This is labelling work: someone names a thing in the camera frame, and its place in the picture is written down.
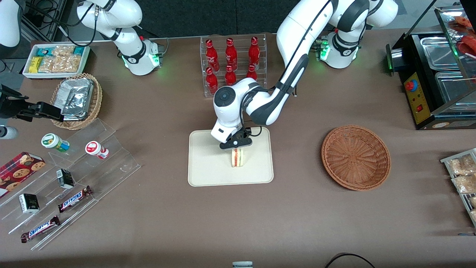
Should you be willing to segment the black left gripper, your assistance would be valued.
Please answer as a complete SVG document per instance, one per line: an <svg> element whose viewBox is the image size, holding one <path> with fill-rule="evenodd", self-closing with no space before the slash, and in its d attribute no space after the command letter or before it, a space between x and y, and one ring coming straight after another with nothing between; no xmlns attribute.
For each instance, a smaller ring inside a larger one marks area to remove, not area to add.
<svg viewBox="0 0 476 268"><path fill-rule="evenodd" d="M242 127L235 134L228 137L225 143L220 143L219 148L222 150L231 150L233 153L235 148L243 147L243 151L247 150L252 145L251 128Z"/></svg>

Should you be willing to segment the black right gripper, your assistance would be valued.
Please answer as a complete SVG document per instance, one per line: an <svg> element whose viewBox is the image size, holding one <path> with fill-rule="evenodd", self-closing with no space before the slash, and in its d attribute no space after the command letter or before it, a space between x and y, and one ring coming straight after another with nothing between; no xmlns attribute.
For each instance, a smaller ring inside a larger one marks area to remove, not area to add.
<svg viewBox="0 0 476 268"><path fill-rule="evenodd" d="M64 115L61 109L46 102L37 102L35 105L27 105L28 96L7 86L1 85L0 118L16 118L32 122L34 118L46 118L53 121L63 122Z"/></svg>

